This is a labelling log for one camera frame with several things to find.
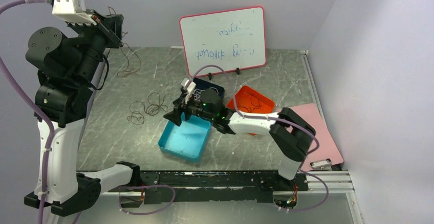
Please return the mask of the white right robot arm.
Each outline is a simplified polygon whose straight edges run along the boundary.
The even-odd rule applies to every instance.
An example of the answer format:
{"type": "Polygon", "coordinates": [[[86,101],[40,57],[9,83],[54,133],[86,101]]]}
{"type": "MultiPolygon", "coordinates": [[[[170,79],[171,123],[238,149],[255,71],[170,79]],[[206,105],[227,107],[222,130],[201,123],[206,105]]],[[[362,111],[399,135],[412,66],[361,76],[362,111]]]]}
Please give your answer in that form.
{"type": "Polygon", "coordinates": [[[245,113],[226,107],[223,99],[212,89],[203,91],[199,100],[182,91],[172,104],[172,111],[163,117],[176,126],[195,116],[210,122],[222,134],[270,135],[284,155],[276,177],[276,184],[282,190],[295,185],[295,176],[310,154],[311,144],[317,142],[315,129],[288,107],[269,114],[245,113]]]}

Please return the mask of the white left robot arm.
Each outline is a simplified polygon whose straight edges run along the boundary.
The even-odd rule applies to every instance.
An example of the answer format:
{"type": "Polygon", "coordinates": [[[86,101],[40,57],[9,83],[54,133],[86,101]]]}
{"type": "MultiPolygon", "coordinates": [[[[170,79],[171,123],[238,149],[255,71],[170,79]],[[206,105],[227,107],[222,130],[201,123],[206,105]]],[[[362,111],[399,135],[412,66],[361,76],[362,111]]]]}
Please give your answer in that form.
{"type": "Polygon", "coordinates": [[[123,16],[87,13],[91,23],[69,22],[77,36],[69,38],[58,28],[44,27],[28,41],[26,60],[38,70],[40,88],[34,105],[41,154],[38,183],[25,204],[50,207],[66,217],[89,209],[101,193],[119,186],[135,191],[142,185],[138,165],[120,161],[97,172],[77,172],[81,142],[95,93],[109,72],[106,49],[122,46],[123,16]]]}

